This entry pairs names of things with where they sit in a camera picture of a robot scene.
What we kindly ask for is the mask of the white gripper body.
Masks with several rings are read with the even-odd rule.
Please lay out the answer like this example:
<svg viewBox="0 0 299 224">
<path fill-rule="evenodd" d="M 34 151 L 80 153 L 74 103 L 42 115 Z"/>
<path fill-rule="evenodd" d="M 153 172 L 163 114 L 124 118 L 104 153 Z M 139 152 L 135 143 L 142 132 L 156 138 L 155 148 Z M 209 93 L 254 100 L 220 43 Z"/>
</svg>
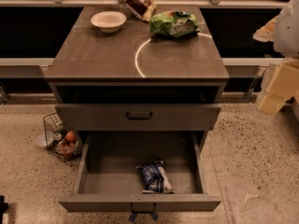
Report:
<svg viewBox="0 0 299 224">
<path fill-rule="evenodd" d="M 267 92 L 285 101 L 291 99 L 299 91 L 299 60 L 285 60 L 276 66 Z"/>
</svg>

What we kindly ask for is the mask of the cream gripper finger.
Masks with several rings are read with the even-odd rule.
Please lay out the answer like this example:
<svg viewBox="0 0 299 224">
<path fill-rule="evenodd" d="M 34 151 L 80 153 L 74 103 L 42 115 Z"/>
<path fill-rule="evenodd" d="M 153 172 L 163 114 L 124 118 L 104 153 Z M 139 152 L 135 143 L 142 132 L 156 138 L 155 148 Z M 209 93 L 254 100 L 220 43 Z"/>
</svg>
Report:
<svg viewBox="0 0 299 224">
<path fill-rule="evenodd" d="M 265 115 L 275 115 L 284 105 L 285 100 L 283 97 L 264 93 L 259 97 L 257 110 Z"/>
</svg>

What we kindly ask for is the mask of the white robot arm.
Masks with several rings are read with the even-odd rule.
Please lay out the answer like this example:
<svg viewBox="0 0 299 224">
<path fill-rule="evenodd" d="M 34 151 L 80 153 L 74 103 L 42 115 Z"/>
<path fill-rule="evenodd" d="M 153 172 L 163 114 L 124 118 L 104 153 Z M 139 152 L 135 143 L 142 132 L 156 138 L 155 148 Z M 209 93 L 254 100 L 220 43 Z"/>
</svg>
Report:
<svg viewBox="0 0 299 224">
<path fill-rule="evenodd" d="M 272 41 L 285 59 L 263 80 L 257 110 L 275 115 L 299 91 L 299 0 L 290 0 L 280 13 L 255 32 L 258 41 Z"/>
</svg>

